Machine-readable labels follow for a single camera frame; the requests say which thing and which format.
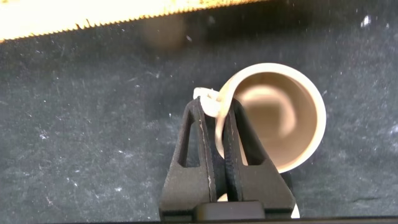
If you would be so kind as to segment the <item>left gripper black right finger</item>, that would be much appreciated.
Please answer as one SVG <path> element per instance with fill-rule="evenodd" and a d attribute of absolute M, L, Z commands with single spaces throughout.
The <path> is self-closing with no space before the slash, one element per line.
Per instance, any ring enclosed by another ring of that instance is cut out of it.
<path fill-rule="evenodd" d="M 267 155 L 243 106 L 233 100 L 222 133 L 227 194 L 232 202 L 256 202 L 265 218 L 290 218 L 295 198 Z"/>

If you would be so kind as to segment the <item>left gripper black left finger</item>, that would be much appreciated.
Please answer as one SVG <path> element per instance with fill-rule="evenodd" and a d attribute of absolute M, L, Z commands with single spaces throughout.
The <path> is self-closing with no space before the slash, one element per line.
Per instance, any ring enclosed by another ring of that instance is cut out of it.
<path fill-rule="evenodd" d="M 199 166 L 187 167 L 190 130 L 197 131 Z M 159 201 L 162 220 L 193 220 L 198 205 L 217 201 L 213 158 L 200 99 L 189 102 Z"/>

